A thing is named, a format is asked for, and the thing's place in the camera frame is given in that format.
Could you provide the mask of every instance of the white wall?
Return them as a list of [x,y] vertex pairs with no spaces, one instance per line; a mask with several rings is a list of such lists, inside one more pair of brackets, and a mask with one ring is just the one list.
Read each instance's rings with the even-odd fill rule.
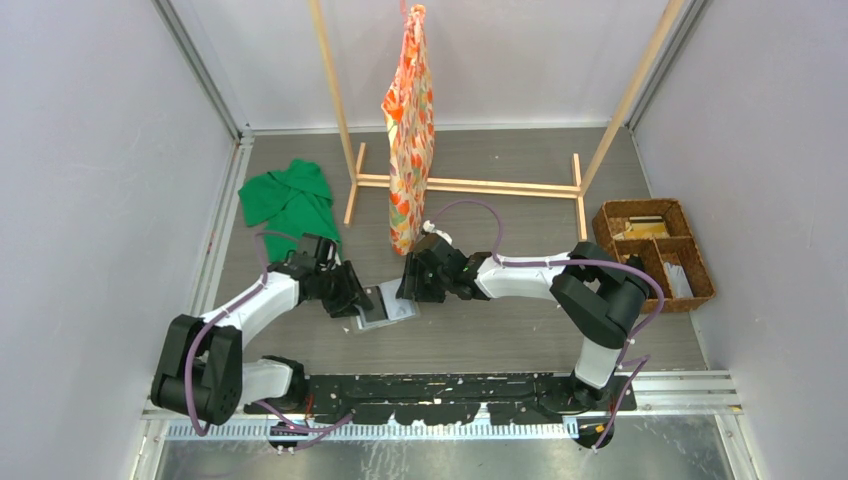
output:
[[[335,126],[308,0],[174,3],[242,122]],[[322,3],[348,123],[383,125],[380,102],[400,54],[400,2]],[[421,3],[437,124],[605,124],[666,0]]]
[[0,477],[114,479],[232,141],[149,0],[0,3]]
[[848,4],[713,2],[636,138],[717,284],[693,316],[767,478],[844,478]]

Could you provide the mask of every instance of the floral fabric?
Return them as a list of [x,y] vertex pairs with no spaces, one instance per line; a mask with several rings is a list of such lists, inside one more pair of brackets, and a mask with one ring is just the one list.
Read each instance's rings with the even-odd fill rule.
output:
[[409,10],[400,61],[382,105],[391,147],[389,229],[392,247],[400,255],[409,252],[421,229],[435,142],[425,13],[422,5]]

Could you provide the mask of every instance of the wicker basket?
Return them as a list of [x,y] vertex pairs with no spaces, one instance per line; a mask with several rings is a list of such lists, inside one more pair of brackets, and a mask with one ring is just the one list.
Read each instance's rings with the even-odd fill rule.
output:
[[[669,238],[614,239],[615,235],[624,231],[625,222],[630,217],[639,216],[662,217]],[[666,298],[663,312],[690,312],[715,296],[713,282],[683,214],[683,207],[677,200],[657,198],[609,201],[595,215],[592,228],[598,245],[619,262],[626,261],[630,255],[639,255],[645,264],[645,273],[656,280],[663,290]],[[664,262],[683,267],[692,288],[692,297],[678,298],[673,295]],[[642,312],[649,313],[656,306],[656,296],[652,294],[642,307]]]

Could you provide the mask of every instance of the folded green fabric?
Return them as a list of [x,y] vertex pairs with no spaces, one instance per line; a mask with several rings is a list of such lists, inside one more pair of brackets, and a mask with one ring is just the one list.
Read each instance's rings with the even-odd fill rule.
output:
[[[248,227],[268,221],[266,230],[294,238],[304,233],[332,238],[341,245],[333,221],[333,194],[318,165],[296,158],[285,171],[275,170],[248,180],[239,190]],[[297,245],[275,236],[265,237],[268,259],[286,258]]]

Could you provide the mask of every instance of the wooden rack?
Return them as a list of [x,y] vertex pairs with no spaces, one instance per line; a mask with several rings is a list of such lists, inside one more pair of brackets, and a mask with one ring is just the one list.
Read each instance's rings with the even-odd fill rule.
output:
[[[660,21],[654,30],[651,40],[648,43],[645,52],[642,54],[642,59],[633,77],[624,91],[624,95],[618,102],[615,113],[607,126],[604,136],[601,138],[595,154],[592,155],[592,160],[589,162],[589,167],[586,169],[586,176],[581,175],[580,158],[575,153],[572,155],[572,169],[574,183],[571,185],[563,184],[544,184],[544,183],[514,183],[514,182],[492,182],[487,180],[464,180],[458,178],[428,178],[427,190],[442,191],[442,192],[464,192],[464,193],[488,193],[493,195],[519,195],[526,197],[546,197],[546,198],[568,198],[574,199],[577,211],[577,234],[580,240],[587,240],[589,232],[586,227],[586,209],[583,198],[589,190],[595,174],[598,172],[601,163],[606,157],[607,151],[612,144],[615,134],[623,125],[625,116],[633,107],[633,102],[636,96],[642,89],[645,78],[651,70],[660,49],[665,44],[666,38],[671,32],[671,27],[674,25],[684,0],[669,0],[663,11]],[[333,98],[333,107],[336,112],[336,122],[339,126],[339,135],[342,140],[342,148],[344,149],[345,163],[347,164],[348,173],[350,174],[351,188],[350,195],[347,200],[347,208],[345,209],[344,223],[350,226],[353,218],[353,210],[356,205],[356,196],[361,187],[388,188],[388,175],[374,175],[362,173],[362,163],[365,158],[365,144],[359,145],[359,154],[354,160],[353,148],[350,143],[350,135],[348,134],[347,121],[345,120],[344,105],[342,104],[341,94],[339,92],[338,78],[336,77],[336,69],[333,65],[333,55],[327,41],[327,29],[324,25],[323,14],[321,13],[320,0],[309,0],[310,10],[312,12],[312,22],[315,25],[315,32],[318,35],[318,42],[321,46],[321,56],[324,58],[324,72],[327,76],[327,84],[330,88],[330,95]]]

